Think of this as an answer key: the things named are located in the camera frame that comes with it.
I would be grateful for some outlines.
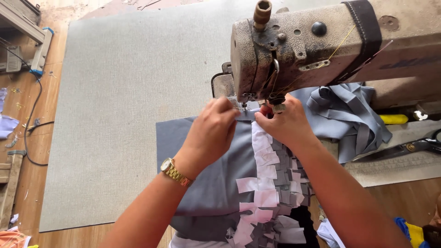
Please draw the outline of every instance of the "yellow fabric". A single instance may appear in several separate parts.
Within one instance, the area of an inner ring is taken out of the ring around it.
[[[422,228],[419,226],[411,225],[405,222],[407,228],[409,229],[409,234],[411,236],[411,244],[413,248],[418,248],[419,245],[424,241],[424,235],[422,233]]]

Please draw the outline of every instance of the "right hand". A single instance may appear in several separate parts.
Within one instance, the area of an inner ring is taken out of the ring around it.
[[[272,106],[262,106],[255,113],[256,122],[265,132],[288,146],[295,154],[298,149],[318,141],[306,119],[302,103],[290,94],[286,94],[286,110],[268,119],[266,114],[273,113]]]

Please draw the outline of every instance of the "scissors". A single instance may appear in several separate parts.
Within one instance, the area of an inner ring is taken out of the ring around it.
[[[366,156],[356,158],[352,162],[373,162],[383,159],[396,158],[418,151],[428,151],[441,155],[441,129],[436,130],[430,138],[417,139],[394,147],[389,147]]]

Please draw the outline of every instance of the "left hand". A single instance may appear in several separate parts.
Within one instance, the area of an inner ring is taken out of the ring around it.
[[[226,98],[211,99],[193,121],[181,149],[174,157],[176,169],[194,180],[205,167],[228,151],[236,129],[238,109]]]

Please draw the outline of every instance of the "electric cable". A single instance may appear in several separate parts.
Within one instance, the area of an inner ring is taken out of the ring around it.
[[[20,58],[17,54],[15,54],[14,52],[12,52],[11,50],[9,50],[7,47],[4,47],[4,46],[1,46],[1,47],[3,47],[4,49],[6,49],[6,50],[9,51],[10,53],[12,53],[12,54],[13,54],[14,56],[16,56],[17,58],[19,58],[19,59],[20,59],[20,60],[21,60],[21,61],[22,61],[22,62],[23,62],[28,68],[29,68],[29,71],[35,76],[35,78],[37,79],[38,84],[40,85],[40,91],[38,92],[37,99],[35,99],[34,105],[32,106],[32,109],[31,109],[31,111],[30,111],[29,118],[28,118],[28,121],[27,121],[26,126],[25,126],[25,133],[24,133],[23,138],[24,138],[24,141],[25,141],[26,156],[27,156],[27,158],[29,159],[29,161],[30,161],[31,163],[35,164],[35,165],[40,165],[40,166],[48,165],[48,164],[37,163],[37,162],[35,162],[34,160],[32,160],[32,159],[30,158],[30,156],[29,156],[29,151],[28,151],[28,147],[27,147],[27,142],[26,142],[26,133],[27,133],[28,131],[29,131],[29,134],[31,134],[32,131],[34,131],[35,128],[37,128],[37,127],[40,127],[40,126],[43,126],[43,125],[46,125],[46,124],[50,124],[50,123],[54,123],[54,121],[50,121],[50,122],[46,122],[46,123],[43,123],[43,124],[40,124],[40,125],[37,125],[37,126],[35,126],[35,127],[32,127],[32,128],[29,128],[29,129],[28,129],[28,126],[29,126],[29,123],[30,123],[30,120],[31,120],[32,114],[34,113],[35,106],[37,105],[38,99],[40,99],[41,93],[43,92],[43,86],[41,85],[40,79],[38,78],[37,74],[36,74],[34,71],[31,70],[30,66],[28,65],[28,63],[27,63],[26,61],[24,61],[22,58]]]

